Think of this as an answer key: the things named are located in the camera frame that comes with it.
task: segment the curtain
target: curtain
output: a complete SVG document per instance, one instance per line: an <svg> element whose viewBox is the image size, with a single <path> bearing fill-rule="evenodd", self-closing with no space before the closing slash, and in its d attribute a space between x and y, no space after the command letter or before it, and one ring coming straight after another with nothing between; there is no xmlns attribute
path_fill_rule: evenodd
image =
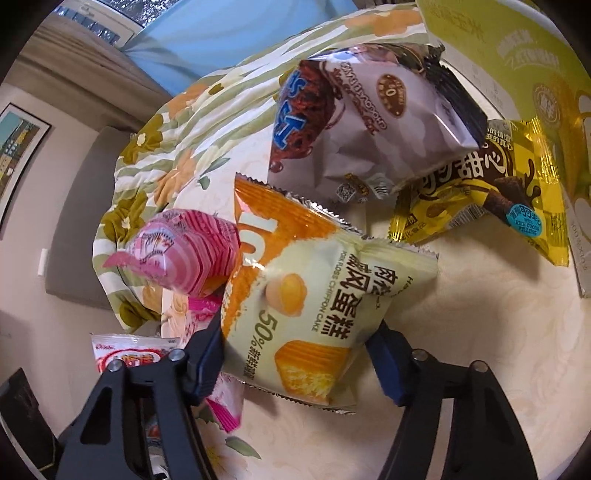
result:
<svg viewBox="0 0 591 480"><path fill-rule="evenodd" d="M80 24L50 14L5 80L100 131L138 131L170 95Z"/></svg>
<svg viewBox="0 0 591 480"><path fill-rule="evenodd" d="M204 75L355 10L352 0L180 0L121 50L178 95Z"/></svg>

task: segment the chocolate filled snack package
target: chocolate filled snack package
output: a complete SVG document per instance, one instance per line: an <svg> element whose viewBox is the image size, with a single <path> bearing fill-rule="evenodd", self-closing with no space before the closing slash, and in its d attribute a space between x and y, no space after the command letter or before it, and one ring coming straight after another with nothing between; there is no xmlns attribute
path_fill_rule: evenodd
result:
<svg viewBox="0 0 591 480"><path fill-rule="evenodd" d="M361 44L301 61L280 90L269 183L320 203L392 199L477 150L486 115L442 51Z"/></svg>
<svg viewBox="0 0 591 480"><path fill-rule="evenodd" d="M537 118L491 120L480 150L425 176L418 188L405 189L399 203L393 239L416 244L491 213L554 265L569 264L558 170Z"/></svg>

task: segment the yellow snack package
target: yellow snack package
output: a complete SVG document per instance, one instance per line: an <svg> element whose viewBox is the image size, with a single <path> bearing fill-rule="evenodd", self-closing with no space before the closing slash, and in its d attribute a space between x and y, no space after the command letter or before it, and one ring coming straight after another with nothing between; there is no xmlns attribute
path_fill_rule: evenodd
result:
<svg viewBox="0 0 591 480"><path fill-rule="evenodd" d="M568 266L558 168L538 118L490 120L480 150L400 193L389 237L418 244L486 213L524 235L554 265Z"/></svg>
<svg viewBox="0 0 591 480"><path fill-rule="evenodd" d="M437 257L361 232L315 203L238 176L241 248L222 304L224 370L328 408L393 297L437 276Z"/></svg>

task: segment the blue label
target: blue label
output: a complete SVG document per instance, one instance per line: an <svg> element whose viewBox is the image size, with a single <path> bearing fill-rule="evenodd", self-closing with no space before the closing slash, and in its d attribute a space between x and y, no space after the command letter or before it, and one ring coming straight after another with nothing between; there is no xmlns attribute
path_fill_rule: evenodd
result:
<svg viewBox="0 0 591 480"><path fill-rule="evenodd" d="M279 108L273 129L273 141L282 150L287 148L287 137L294 130L300 131L306 124L306 120L292 116L290 113L291 105L288 100L285 100Z"/></svg>
<svg viewBox="0 0 591 480"><path fill-rule="evenodd" d="M531 208L521 203L513 205L507 213L507 221L519 233L536 237L542 234L542 221Z"/></svg>
<svg viewBox="0 0 591 480"><path fill-rule="evenodd" d="M292 73L289 79L287 80L287 88L289 89L287 95L289 96L289 98L293 98L298 93L300 93L300 91L303 90L307 83L307 80L301 77L301 73L299 70L296 70L294 73Z"/></svg>

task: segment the qr code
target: qr code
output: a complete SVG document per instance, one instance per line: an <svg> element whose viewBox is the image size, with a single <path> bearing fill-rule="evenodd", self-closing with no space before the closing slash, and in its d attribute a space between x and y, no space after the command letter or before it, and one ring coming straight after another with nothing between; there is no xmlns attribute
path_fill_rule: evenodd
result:
<svg viewBox="0 0 591 480"><path fill-rule="evenodd" d="M347 182L341 183L339 188L336 189L336 196L343 203L350 202L356 193L357 190L355 190L355 187Z"/></svg>

